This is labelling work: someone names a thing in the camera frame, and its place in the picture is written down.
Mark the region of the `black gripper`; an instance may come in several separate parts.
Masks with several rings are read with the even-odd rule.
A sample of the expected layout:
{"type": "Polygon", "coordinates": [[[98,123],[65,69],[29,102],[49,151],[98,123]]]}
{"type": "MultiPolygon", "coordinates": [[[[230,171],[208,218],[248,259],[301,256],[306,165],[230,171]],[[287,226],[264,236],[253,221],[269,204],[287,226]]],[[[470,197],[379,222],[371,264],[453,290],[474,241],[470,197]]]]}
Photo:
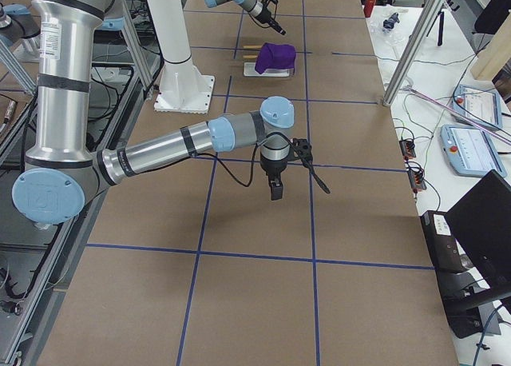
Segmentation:
{"type": "Polygon", "coordinates": [[[260,157],[260,166],[266,173],[271,190],[271,200],[277,201],[283,198],[283,183],[281,173],[287,168],[287,160],[270,160],[265,156],[260,157]]]}
{"type": "Polygon", "coordinates": [[[279,34],[282,34],[282,35],[286,34],[286,31],[283,28],[281,28],[279,26],[278,22],[272,17],[271,11],[264,6],[262,7],[260,13],[255,16],[255,19],[262,24],[269,25],[272,29],[274,29],[279,34]]]}

